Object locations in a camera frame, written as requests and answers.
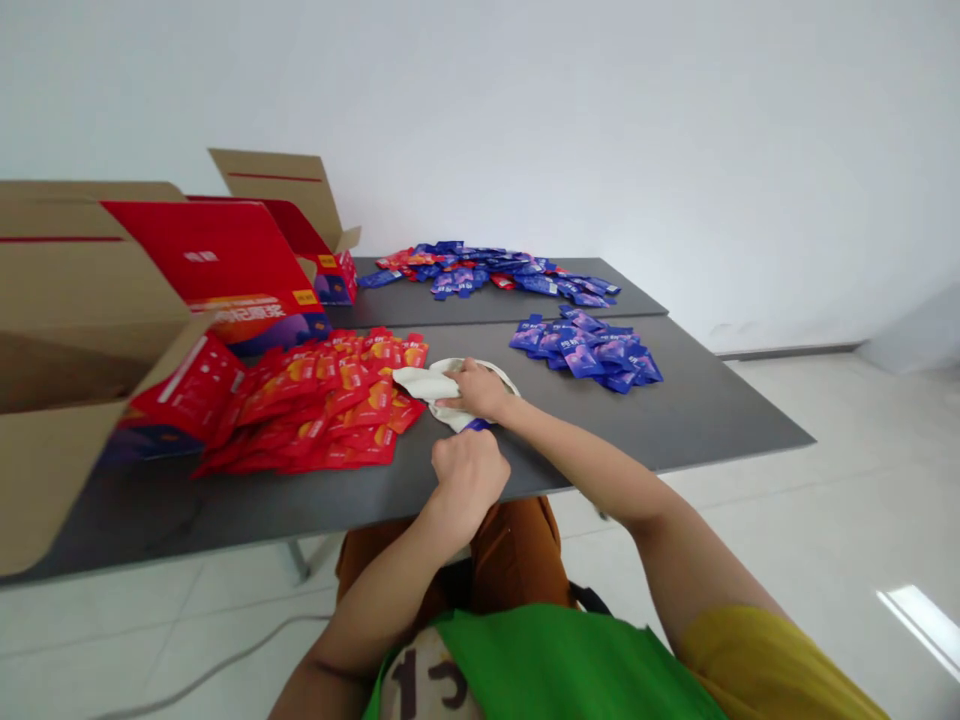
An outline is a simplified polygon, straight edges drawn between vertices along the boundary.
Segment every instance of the brown pants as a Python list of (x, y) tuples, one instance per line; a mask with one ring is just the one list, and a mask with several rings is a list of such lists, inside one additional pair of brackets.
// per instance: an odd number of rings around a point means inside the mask
[[(383, 523), (347, 533), (337, 561), (337, 602), (373, 559), (410, 527), (412, 520)], [(478, 615), (531, 603), (576, 607), (560, 560), (560, 533), (545, 497), (494, 505), (470, 542), (473, 586), (470, 611)], [(420, 630), (449, 610), (437, 578), (414, 622)]]

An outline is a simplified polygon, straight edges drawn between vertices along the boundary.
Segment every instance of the baseboard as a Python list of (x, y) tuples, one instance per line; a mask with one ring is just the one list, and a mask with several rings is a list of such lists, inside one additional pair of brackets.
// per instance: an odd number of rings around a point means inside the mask
[(853, 352), (865, 341), (850, 343), (836, 343), (833, 345), (796, 345), (786, 348), (771, 348), (770, 350), (749, 350), (747, 352), (717, 353), (721, 360), (773, 360), (785, 357), (804, 357), (806, 355), (836, 355), (838, 353)]

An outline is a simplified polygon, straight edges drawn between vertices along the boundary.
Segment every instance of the yellow sleeve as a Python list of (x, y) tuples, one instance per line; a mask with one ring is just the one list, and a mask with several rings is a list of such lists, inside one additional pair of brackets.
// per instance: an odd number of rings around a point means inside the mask
[(678, 658), (731, 720), (889, 720), (799, 628), (765, 610), (705, 612)]

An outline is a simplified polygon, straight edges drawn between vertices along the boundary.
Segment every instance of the red stripe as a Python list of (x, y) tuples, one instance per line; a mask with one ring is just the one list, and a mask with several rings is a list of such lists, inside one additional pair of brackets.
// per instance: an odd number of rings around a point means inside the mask
[(123, 242), (117, 237), (13, 237), (2, 238), (0, 242)]
[(294, 178), (288, 175), (257, 175), (256, 173), (227, 173), (230, 177), (252, 177), (261, 180), (293, 180), (295, 182), (323, 182), (319, 178)]

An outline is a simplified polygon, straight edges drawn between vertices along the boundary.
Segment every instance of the cable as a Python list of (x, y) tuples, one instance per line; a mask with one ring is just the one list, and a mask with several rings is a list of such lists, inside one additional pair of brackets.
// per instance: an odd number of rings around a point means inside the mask
[(231, 665), (233, 665), (235, 662), (239, 662), (240, 660), (243, 660), (245, 657), (248, 657), (253, 653), (255, 653), (257, 650), (262, 648), (268, 642), (273, 640), (273, 638), (275, 638), (280, 633), (280, 631), (283, 630), (287, 625), (292, 625), (295, 622), (301, 622), (304, 620), (310, 620), (312, 622), (326, 622), (326, 621), (329, 621), (330, 618), (332, 617), (333, 615), (295, 615), (294, 617), (287, 618), (282, 623), (280, 623), (277, 627), (275, 627), (269, 635), (263, 638), (263, 640), (256, 643), (255, 645), (251, 645), (246, 650), (241, 650), (237, 654), (231, 655), (226, 660), (220, 661), (219, 663), (217, 663), (212, 668), (207, 670), (203, 675), (201, 675), (199, 678), (194, 680), (192, 683), (187, 685), (182, 690), (178, 690), (172, 695), (168, 695), (167, 697), (162, 698), (160, 700), (155, 700), (152, 703), (147, 703), (146, 705), (127, 708), (126, 710), (114, 710), (113, 712), (108, 712), (108, 713), (104, 713), (103, 715), (97, 715), (95, 717), (92, 717), (90, 718), (90, 720), (130, 720), (130, 718), (140, 717), (142, 715), (149, 715), (150, 713), (155, 713), (158, 710), (163, 710), (164, 708), (170, 707), (174, 703), (177, 703), (183, 700), (183, 698), (185, 698), (187, 695), (192, 693), (198, 687), (203, 685), (207, 680), (212, 678), (221, 670), (228, 668)]

